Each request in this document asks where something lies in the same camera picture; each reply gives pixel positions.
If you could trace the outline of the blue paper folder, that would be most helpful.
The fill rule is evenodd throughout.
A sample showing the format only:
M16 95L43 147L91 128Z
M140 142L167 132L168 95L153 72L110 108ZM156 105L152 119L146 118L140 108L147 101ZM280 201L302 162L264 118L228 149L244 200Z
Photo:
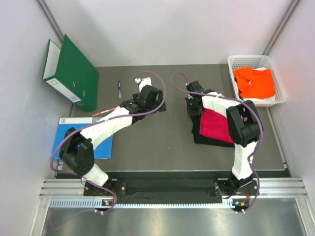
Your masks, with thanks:
M65 133L70 128L78 129L80 127L86 126L88 124L97 122L101 117L83 117L83 118L60 118L57 128L57 133L55 136L55 142L52 148L52 153L55 152L58 145L65 137ZM109 137L104 140L97 148L94 150L95 159L110 159L112 155L112 144L113 137Z

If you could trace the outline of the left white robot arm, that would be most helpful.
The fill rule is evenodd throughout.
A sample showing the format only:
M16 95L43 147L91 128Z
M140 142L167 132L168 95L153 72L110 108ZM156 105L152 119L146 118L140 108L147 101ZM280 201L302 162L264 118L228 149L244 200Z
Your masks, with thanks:
M95 163L94 150L107 138L129 127L149 114L166 110L163 91L145 85L131 100L124 101L98 122L66 131L60 143L59 158L76 174L94 184L95 190L106 195L111 191L109 176Z

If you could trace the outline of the pink red t shirt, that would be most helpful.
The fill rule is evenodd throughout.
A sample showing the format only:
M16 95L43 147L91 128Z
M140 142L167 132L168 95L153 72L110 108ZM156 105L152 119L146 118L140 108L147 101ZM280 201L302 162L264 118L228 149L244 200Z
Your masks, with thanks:
M234 145L229 134L227 118L214 110L203 109L200 118L199 134L206 138Z

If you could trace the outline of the aluminium rail frame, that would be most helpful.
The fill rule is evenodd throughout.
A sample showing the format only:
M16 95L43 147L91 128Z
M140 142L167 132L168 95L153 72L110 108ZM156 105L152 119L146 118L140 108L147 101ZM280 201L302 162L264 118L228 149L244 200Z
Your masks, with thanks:
M32 236L312 236L315 215L302 179L288 169L261 171L251 184L220 203L119 204L118 197L84 196L84 180L46 179Z

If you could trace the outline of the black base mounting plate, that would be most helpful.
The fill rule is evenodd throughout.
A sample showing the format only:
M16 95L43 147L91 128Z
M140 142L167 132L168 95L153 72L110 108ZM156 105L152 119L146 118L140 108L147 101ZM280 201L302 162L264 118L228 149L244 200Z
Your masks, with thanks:
M107 192L84 184L84 196L112 196L119 204L220 203L215 183L231 177L230 171L109 171Z

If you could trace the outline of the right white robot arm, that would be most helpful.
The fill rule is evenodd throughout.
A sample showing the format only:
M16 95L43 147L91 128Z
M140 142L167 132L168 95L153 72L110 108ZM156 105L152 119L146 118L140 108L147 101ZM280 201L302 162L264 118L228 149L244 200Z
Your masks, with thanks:
M250 100L238 102L204 90L198 81L187 83L186 88L194 142L234 148L229 188L234 194L242 194L252 182L253 153L263 131L255 105Z

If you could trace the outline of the red pen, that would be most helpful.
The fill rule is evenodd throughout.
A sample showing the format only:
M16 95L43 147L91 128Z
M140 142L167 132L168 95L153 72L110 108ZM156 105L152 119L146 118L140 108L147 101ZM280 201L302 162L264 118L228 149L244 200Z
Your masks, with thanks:
M99 116L99 115L101 115L101 114L104 114L104 113L107 113L107 112L111 112L111 111L113 111L113 110L115 110L115 108L107 109L107 110L98 112L98 113L96 113L96 114L93 114L92 117Z

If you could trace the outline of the blue pen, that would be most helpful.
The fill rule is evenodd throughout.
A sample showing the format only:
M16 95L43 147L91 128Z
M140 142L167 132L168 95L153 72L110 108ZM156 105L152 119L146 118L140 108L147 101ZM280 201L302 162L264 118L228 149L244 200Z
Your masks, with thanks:
M121 81L118 81L118 96L119 98L122 98Z

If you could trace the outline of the green lever arch binder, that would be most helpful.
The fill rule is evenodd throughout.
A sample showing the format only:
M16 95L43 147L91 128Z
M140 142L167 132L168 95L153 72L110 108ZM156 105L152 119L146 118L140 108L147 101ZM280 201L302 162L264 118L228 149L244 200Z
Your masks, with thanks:
M61 47L48 40L42 80L82 111L96 110L99 72L67 35Z

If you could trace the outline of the black t shirt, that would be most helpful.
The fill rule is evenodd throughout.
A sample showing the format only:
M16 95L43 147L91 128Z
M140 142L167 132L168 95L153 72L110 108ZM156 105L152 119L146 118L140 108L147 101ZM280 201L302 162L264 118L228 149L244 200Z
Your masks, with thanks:
M203 144L203 145L210 145L210 146L218 146L218 147L225 147L225 148L233 148L233 143L228 143L225 141L208 138L199 133L200 131L200 120L201 115L198 116L192 116L190 117L192 121L192 134L195 144Z

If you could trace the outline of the white plastic basket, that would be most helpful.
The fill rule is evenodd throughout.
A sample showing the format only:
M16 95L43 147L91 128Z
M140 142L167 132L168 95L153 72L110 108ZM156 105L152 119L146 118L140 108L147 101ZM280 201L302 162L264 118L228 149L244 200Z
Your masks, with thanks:
M270 69L275 88L275 95L271 98L251 98L256 107L271 107L287 101L288 96L285 91L281 74L275 64L275 61L271 57L266 55L231 55L227 58L227 63L236 99L243 100L243 98L239 96L239 89L237 82L235 81L234 70L241 67L250 67L255 70L262 70L263 68Z

